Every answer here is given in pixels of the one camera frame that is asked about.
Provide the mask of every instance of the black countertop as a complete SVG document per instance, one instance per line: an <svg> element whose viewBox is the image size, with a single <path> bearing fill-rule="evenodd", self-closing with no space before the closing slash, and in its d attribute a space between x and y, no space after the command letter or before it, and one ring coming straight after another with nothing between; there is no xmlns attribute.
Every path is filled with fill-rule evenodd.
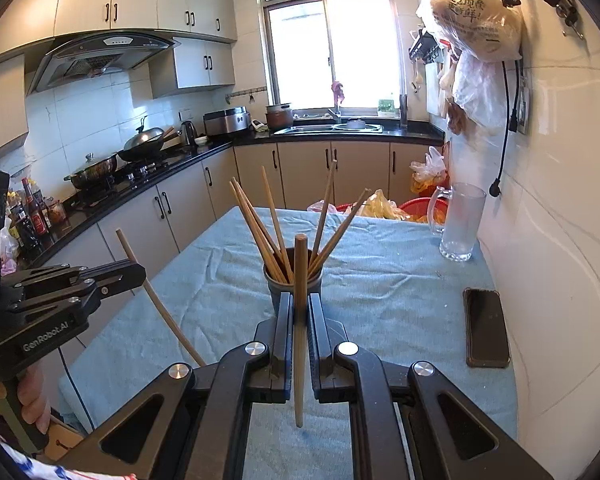
<svg viewBox="0 0 600 480"><path fill-rule="evenodd" d="M69 242L85 232L89 227L103 219L126 202L145 192L151 186L155 186L166 178L178 173L193 164L204 160L208 156L227 150L232 146L245 146L250 144L266 144L269 142L293 142L300 140L375 140L384 142L404 142L408 144L430 144L441 146L444 137L441 130L424 121L409 121L407 129L400 129L386 122L384 130L380 134L358 133L358 132L328 132L316 134L276 134L265 132L258 134L250 132L238 137L228 136L213 137L206 146L195 146L192 150L184 150L179 146L165 148L167 162L165 168L151 173L145 180L134 183L126 183L118 186L118 192L108 198L101 200L97 206L74 210L68 206L70 199L65 201L67 209L67 220L61 225L51 229L48 235L41 237L40 246L32 251L23 253L18 258L18 268L39 267L44 265L60 249Z"/></svg>

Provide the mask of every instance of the smartphone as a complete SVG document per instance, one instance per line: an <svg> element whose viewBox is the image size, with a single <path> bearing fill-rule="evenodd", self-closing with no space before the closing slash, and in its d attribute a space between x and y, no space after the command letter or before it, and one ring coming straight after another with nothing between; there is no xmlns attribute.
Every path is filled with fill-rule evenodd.
<svg viewBox="0 0 600 480"><path fill-rule="evenodd" d="M466 363L474 368L506 368L509 340L500 295L495 290L466 288Z"/></svg>

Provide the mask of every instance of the glass jug handle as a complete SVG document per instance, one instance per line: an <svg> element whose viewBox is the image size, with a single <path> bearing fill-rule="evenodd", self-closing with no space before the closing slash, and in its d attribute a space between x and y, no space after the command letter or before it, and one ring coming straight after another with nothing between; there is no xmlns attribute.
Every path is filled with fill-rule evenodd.
<svg viewBox="0 0 600 480"><path fill-rule="evenodd" d="M438 188L433 192L431 200L429 200L429 206L427 207L427 221L429 222L429 229L431 229L433 234L438 236L442 236L442 231L444 228L435 223L433 219L433 209L435 208L436 200L438 200L440 196L451 200L451 190L438 186Z"/></svg>

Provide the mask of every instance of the kitchen sink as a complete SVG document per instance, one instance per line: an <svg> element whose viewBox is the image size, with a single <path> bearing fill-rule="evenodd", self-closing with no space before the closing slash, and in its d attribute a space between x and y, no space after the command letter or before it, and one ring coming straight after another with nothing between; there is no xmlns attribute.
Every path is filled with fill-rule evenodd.
<svg viewBox="0 0 600 480"><path fill-rule="evenodd" d="M382 126L379 124L366 124L364 128L351 128L346 124L317 124L315 126L292 126L275 132L274 135L291 134L332 134L350 132L354 134L381 134Z"/></svg>

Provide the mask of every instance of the window frame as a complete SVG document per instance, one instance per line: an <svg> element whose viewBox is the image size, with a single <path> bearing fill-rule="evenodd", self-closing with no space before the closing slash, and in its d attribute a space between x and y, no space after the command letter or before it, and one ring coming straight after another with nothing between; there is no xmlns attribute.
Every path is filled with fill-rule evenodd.
<svg viewBox="0 0 600 480"><path fill-rule="evenodd" d="M331 27L329 10L327 6L327 0L260 0L260 7L264 14L264 27L265 27L265 40L266 40L266 53L267 53L267 65L269 67L269 78L271 81L271 91L273 102L280 104L280 87L278 86L278 74L276 71L276 56L273 49L273 37L271 34L271 21L269 17L269 11L275 9L281 9L283 7L290 7L297 4L309 3L309 2L320 2L322 1L322 7L324 9L324 15L327 26L327 39L329 44L329 60L331 68L331 79L335 80L335 64L337 60L333 55L333 42L331 41ZM404 94L406 91L405 85L405 72L404 72L404 54L402 52L402 44L400 42L400 23L398 21L398 13L395 7L395 1L389 0L392 12L394 14L394 23L396 30L396 38L398 41L398 60L400 62L400 93ZM303 113L315 114L324 113L328 108L304 108ZM376 117L378 116L377 108L351 108L351 107L340 107L342 116L361 116L361 117Z"/></svg>

